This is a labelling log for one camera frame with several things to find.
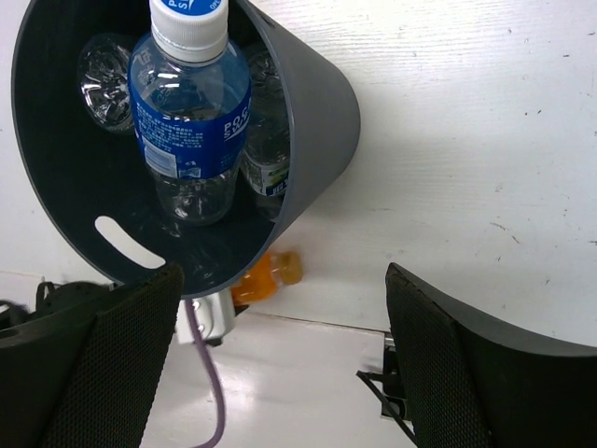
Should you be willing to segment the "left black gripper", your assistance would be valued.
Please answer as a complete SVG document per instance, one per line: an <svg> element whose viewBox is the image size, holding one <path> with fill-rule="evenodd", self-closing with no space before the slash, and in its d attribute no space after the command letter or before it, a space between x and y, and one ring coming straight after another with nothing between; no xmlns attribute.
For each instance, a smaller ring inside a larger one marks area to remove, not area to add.
<svg viewBox="0 0 597 448"><path fill-rule="evenodd" d="M111 285L86 281L63 285L43 281L37 286L33 311L29 311L25 305L1 300L1 307L5 308L1 312L1 330L13 330L19 325L72 308L111 290Z"/></svg>

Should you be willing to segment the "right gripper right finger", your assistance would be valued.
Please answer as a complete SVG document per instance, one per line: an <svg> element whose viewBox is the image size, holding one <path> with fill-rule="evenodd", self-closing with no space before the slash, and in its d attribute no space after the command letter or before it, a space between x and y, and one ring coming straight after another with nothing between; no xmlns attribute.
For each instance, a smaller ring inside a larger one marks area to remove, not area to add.
<svg viewBox="0 0 597 448"><path fill-rule="evenodd" d="M595 347L509 324L396 263L385 284L417 446L595 446Z"/></svg>

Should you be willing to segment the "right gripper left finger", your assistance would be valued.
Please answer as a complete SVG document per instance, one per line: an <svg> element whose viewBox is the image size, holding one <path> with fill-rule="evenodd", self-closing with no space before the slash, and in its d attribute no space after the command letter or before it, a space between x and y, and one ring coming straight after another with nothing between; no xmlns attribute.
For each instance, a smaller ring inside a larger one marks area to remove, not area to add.
<svg viewBox="0 0 597 448"><path fill-rule="evenodd" d="M1 330L2 446L139 446L183 286L170 264Z"/></svg>

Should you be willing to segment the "orange juice bottle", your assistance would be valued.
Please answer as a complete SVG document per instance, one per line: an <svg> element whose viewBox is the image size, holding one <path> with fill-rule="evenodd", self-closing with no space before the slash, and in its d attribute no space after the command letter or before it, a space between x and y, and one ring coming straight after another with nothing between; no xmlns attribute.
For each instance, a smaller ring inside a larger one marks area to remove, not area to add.
<svg viewBox="0 0 597 448"><path fill-rule="evenodd" d="M231 288L235 306L264 301L281 287L299 283L304 275L299 253L296 251L266 251L261 259Z"/></svg>

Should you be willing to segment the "clear bottle without label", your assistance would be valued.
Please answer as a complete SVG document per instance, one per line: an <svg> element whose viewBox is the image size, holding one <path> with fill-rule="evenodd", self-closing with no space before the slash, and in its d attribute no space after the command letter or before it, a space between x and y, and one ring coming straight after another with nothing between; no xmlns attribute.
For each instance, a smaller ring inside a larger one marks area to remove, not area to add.
<svg viewBox="0 0 597 448"><path fill-rule="evenodd" d="M99 34L78 57L80 97L95 124L110 133L133 133L128 67L134 43L127 35Z"/></svg>

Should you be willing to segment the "clear bottle green blue label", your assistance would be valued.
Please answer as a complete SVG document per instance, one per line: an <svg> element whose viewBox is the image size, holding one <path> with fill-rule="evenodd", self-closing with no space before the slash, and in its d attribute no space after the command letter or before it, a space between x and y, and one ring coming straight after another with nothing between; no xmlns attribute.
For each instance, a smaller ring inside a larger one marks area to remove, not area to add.
<svg viewBox="0 0 597 448"><path fill-rule="evenodd" d="M289 120L276 66L263 44L244 50L252 79L250 120L241 170L256 194L257 211L276 221L283 205L290 167Z"/></svg>

